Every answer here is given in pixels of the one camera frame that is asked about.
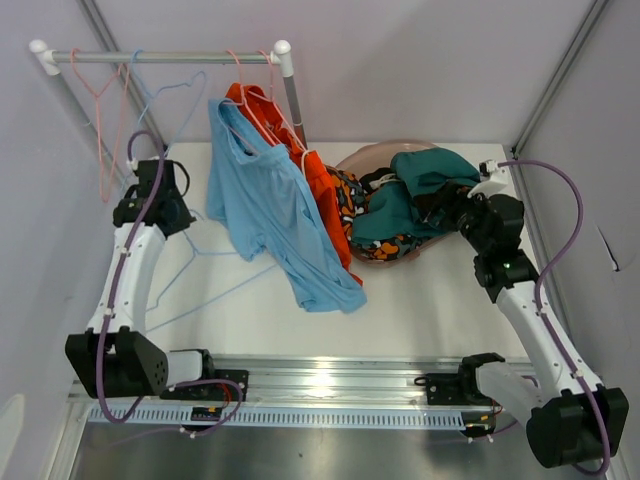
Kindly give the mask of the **teal green shorts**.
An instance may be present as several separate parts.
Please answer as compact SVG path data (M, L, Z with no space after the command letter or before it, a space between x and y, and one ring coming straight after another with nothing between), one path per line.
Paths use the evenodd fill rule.
M440 147L400 152L390 162L394 179L373 191L365 212L355 217L351 240L363 247L408 235L426 240L445 233L426 221L427 210L448 182L472 188L480 182L475 166Z

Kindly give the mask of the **white and silver clothes rack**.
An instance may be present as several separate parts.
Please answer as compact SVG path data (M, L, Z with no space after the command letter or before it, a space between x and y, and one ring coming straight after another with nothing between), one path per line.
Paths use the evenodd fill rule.
M59 66L69 63L76 67L79 63L109 64L114 68L114 73L108 82L119 80L122 83L122 96L128 99L131 108L137 111L138 123L146 129L160 134L160 130L151 121L148 113L150 106L157 97L155 93L150 93L143 86L143 81L131 68L132 65L140 64L204 64L204 65L231 65L238 67L242 65L265 64L270 67L277 66L283 79L284 89L291 114L292 123L290 129L301 142L306 141L303 120L300 111L296 83L294 79L294 66L291 53L291 45L285 40L275 43L273 50L266 54L262 51L257 53L233 53L225 52L198 52L198 51L176 51L176 52L151 52L136 50L134 52L123 51L99 51L82 52L78 49L71 51L58 51L48 47L46 42L34 39L29 43L29 51L35 56L45 73L58 81L61 94L64 96L63 103L69 106L78 118L83 128L91 128L98 145L98 160L104 162L105 158L110 161L109 171L121 174L122 170L117 166L115 152L109 150L103 141L100 97L106 92L105 89L96 91L84 82L85 89L94 99L96 118L92 120L79 103L77 96L70 89L66 80L61 77Z

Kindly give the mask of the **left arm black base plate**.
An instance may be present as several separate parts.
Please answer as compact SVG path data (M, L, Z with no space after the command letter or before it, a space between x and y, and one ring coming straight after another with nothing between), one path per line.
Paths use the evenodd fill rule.
M160 394L163 400L176 401L212 401L233 402L246 399L249 386L249 371L239 369L221 369L213 373L216 383L208 381L198 385L189 385L165 390Z

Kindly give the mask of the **translucent pink plastic basin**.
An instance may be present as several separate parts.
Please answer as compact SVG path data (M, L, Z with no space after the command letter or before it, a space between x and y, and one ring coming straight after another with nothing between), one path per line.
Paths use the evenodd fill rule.
M366 145L337 166L327 168L334 184L341 227L353 258L363 263L390 267L417 258L422 250L441 240L439 236L421 239L409 234L398 234L369 244L352 240L353 221L368 212L371 196L381 188L399 181L390 168L392 158L401 152L434 147L433 143L417 140L379 142Z

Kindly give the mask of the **light blue wire hanger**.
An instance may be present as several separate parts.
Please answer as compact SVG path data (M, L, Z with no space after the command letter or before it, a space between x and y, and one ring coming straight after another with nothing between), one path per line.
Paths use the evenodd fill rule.
M144 123L151 125L153 109L162 103L166 103L168 100L187 100L187 103L181 103L174 109L174 113L177 113L179 123L173 133L167 136L160 135L160 127L157 127L158 132L156 136L163 138L165 150L168 150L181 139L186 127L189 125L200 105L204 96L205 87L208 83L208 76L204 70L198 70L181 82L166 84L152 89L147 85L137 67L143 53L143 49L136 49L132 53L129 63L130 73L136 81L136 84L140 87L143 96L143 106L141 113L138 115L136 126L142 127Z
M195 223L172 247L184 263L152 289L146 310L149 333L206 310L276 269L266 254L245 260L224 226L196 210L191 214Z

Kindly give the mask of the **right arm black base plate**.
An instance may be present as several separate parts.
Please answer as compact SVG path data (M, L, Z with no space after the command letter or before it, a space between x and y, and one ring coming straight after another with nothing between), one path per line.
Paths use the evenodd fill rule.
M413 380L424 389L427 403L435 406L491 406L492 400L483 395L474 380L459 373L428 373Z

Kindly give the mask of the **orange black patterned shorts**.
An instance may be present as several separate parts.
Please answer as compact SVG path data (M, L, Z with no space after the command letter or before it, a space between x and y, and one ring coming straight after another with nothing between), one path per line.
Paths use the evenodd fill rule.
M340 222L354 257L363 262L390 263L418 251L424 244L408 234L399 234L385 240L374 240L361 245L352 241L354 220L368 212L369 195L358 178L351 172L327 166L336 193Z

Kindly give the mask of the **bright orange shorts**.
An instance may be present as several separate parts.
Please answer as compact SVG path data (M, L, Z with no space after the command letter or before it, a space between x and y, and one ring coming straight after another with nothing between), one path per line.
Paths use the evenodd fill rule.
M262 100L262 97L266 95L259 87L249 85L244 86L244 88L251 109L259 122L270 132L270 138L274 141L274 146L283 145L286 147L290 160L299 168L307 181L342 266L362 286L361 279L350 271L351 254L341 227L334 184L327 172L327 167L316 151L302 151L298 147L293 136L280 123L279 115L273 105L268 101ZM238 106L241 101L238 83L232 84L223 98L231 100ZM245 108L241 106L238 106L238 108L252 124Z

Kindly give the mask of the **light blue shorts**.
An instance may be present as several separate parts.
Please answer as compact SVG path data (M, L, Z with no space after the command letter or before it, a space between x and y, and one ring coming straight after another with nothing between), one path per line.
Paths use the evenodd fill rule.
M307 181L283 145L270 145L227 98L208 102L212 160L206 214L224 225L240 256L267 252L299 307L352 313L363 287L342 266Z

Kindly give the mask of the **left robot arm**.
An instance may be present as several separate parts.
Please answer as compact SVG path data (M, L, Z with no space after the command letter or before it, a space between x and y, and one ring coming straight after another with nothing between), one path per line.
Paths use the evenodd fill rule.
M113 212L114 250L103 293L82 333L65 354L87 394L97 399L168 396L176 384L197 400L216 390L205 349L164 351L146 336L146 310L156 264L167 239L195 218L176 184L181 165L143 160Z

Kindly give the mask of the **aluminium extrusion rail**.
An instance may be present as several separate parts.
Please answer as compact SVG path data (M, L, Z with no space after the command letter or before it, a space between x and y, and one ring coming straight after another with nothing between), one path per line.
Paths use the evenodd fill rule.
M218 357L205 350L180 350L155 362L150 396L160 394L182 381L213 380L221 369L249 371L248 404L321 406L326 408L399 408L418 398L427 402L423 388L413 380L428 373L459 373L475 381L475 372L497 357L480 354L463 359L435 358L425 361L392 359L307 358L274 359Z

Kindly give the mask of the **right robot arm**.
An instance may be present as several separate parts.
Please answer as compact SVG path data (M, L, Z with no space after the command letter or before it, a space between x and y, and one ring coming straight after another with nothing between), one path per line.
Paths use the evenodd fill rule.
M523 203L453 182L414 202L424 223L459 233L474 249L476 280L514 328L537 379L525 380L491 355L466 357L458 395L472 404L488 397L504 407L524 427L542 466L581 469L600 461L603 474L618 451L629 402L588 367L549 305L541 276L520 247Z

